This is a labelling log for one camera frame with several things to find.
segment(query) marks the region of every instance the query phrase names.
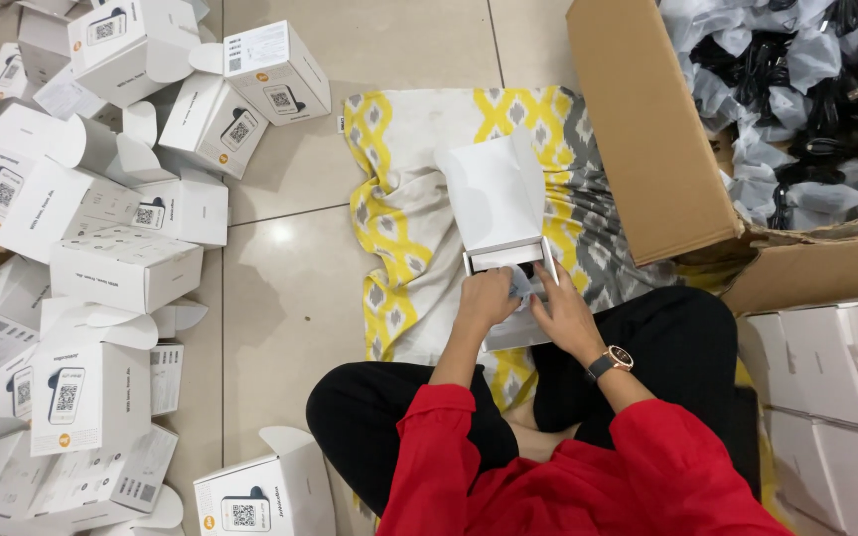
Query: hand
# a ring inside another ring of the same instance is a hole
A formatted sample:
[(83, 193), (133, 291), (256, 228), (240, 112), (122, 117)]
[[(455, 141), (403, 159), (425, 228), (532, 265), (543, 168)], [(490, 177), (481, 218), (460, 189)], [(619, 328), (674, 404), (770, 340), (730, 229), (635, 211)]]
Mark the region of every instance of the hand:
[(462, 282), (455, 327), (470, 328), (485, 336), (492, 326), (507, 319), (521, 305), (521, 298), (508, 297), (511, 283), (510, 267), (492, 268), (467, 277)]
[(588, 309), (588, 304), (571, 282), (571, 275), (566, 269), (555, 262), (558, 272), (558, 284), (555, 284), (551, 274), (542, 267), (541, 262), (534, 262), (535, 272), (539, 275), (548, 295), (551, 305), (551, 315), (545, 310), (542, 300), (532, 295), (532, 314), (539, 327), (552, 341), (571, 354), (575, 359), (588, 367), (595, 359), (602, 357), (607, 349), (595, 325), (595, 318)]

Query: black pants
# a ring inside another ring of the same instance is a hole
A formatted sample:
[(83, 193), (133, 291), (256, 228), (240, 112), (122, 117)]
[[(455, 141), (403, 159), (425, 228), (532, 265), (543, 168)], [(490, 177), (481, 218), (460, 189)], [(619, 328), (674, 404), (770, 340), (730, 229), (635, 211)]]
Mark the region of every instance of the black pants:
[[(625, 348), (634, 375), (658, 398), (682, 405), (718, 436), (725, 435), (734, 397), (737, 328), (730, 310), (707, 292), (665, 287), (595, 315), (605, 344)], [(577, 360), (554, 346), (532, 348), (539, 372), (535, 420), (542, 431), (581, 423), (575, 439), (614, 448), (608, 425), (614, 411), (588, 384)], [(476, 413), (468, 439), (482, 456), (480, 473), (503, 468), (518, 445), (476, 367), (471, 392)], [(357, 362), (329, 372), (310, 395), (307, 422), (334, 468), (366, 506), (382, 515), (399, 456), (396, 423), (430, 366)]]

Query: woman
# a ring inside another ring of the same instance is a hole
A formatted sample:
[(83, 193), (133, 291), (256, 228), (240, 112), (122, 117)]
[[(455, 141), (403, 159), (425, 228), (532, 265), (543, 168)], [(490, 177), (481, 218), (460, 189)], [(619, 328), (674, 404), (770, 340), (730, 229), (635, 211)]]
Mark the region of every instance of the woman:
[(532, 348), (528, 406), (500, 415), (475, 363), (520, 304), (511, 268), (465, 280), (436, 367), (349, 363), (316, 385), (310, 429), (378, 534), (788, 536), (715, 435), (733, 398), (730, 311), (667, 287), (592, 316), (556, 266), (558, 285), (536, 263), (551, 311), (533, 296), (532, 313), (554, 344)]

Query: floor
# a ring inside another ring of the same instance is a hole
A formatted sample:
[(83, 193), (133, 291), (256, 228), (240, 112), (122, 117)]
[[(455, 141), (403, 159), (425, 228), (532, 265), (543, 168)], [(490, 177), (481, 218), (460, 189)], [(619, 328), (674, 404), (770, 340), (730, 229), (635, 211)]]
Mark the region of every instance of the floor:
[[(326, 70), (334, 113), (268, 130), (242, 181), (229, 180), (229, 244), (208, 252), (192, 298), (210, 310), (179, 334), (187, 346), (180, 409), (163, 424), (180, 435), (168, 480), (197, 535), (192, 481), (266, 454), (257, 430), (306, 428), (320, 377), (362, 359), (362, 278), (377, 260), (350, 226), (351, 191), (364, 175), (337, 134), (346, 97), (372, 90), (578, 88), (565, 13), (571, 0), (208, 0), (204, 23), (221, 37), (289, 19)], [(15, 15), (0, 12), (0, 45)], [(372, 534), (331, 469), (340, 535)]]

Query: red kurta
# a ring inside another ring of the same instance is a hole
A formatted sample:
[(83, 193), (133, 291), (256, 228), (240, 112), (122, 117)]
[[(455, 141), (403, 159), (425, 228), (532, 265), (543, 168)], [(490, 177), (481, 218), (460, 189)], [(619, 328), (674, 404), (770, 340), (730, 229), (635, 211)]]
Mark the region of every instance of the red kurta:
[(684, 408), (651, 400), (611, 422), (616, 451), (564, 441), (551, 461), (479, 469), (472, 394), (424, 385), (399, 421), (399, 462), (379, 536), (792, 534), (757, 504), (721, 441)]

